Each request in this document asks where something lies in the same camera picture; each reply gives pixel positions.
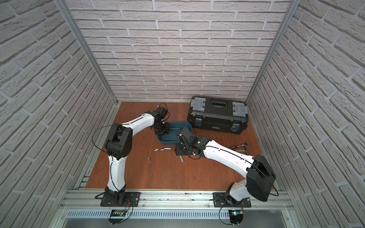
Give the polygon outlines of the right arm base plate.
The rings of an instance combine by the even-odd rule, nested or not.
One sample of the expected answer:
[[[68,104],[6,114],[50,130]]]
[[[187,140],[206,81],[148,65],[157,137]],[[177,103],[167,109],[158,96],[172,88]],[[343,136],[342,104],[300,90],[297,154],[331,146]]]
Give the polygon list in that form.
[[[235,200],[227,193],[214,192],[213,203],[215,208],[233,207],[233,208],[251,208],[252,204],[250,198],[244,198],[241,201]]]

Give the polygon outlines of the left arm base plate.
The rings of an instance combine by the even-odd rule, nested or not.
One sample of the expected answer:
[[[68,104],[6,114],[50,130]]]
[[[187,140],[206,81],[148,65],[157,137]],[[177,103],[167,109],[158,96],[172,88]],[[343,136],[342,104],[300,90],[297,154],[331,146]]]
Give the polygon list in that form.
[[[101,198],[101,207],[137,207],[139,203],[141,192],[122,192],[122,193],[103,193]]]

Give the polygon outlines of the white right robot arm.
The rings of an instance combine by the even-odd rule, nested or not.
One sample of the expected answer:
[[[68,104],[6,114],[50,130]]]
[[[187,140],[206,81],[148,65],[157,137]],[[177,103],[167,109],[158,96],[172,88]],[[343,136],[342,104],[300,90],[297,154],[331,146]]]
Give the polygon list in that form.
[[[244,177],[244,180],[229,186],[223,196],[225,205],[236,207],[249,197],[263,202],[268,200],[276,175],[264,156],[259,154],[253,157],[238,153],[205,136],[197,138],[178,134],[177,138],[179,142],[175,152],[178,156],[197,155],[215,160]]]

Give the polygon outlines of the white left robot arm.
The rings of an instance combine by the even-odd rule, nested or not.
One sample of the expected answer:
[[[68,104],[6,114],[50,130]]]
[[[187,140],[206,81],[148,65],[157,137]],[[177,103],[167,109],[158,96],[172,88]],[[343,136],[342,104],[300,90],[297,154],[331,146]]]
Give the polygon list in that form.
[[[156,134],[168,133],[164,119],[167,114],[167,111],[149,111],[129,122],[116,123],[110,127],[105,143],[109,159],[109,190],[120,192],[125,187],[125,163],[132,151],[133,137],[148,127],[152,127]]]

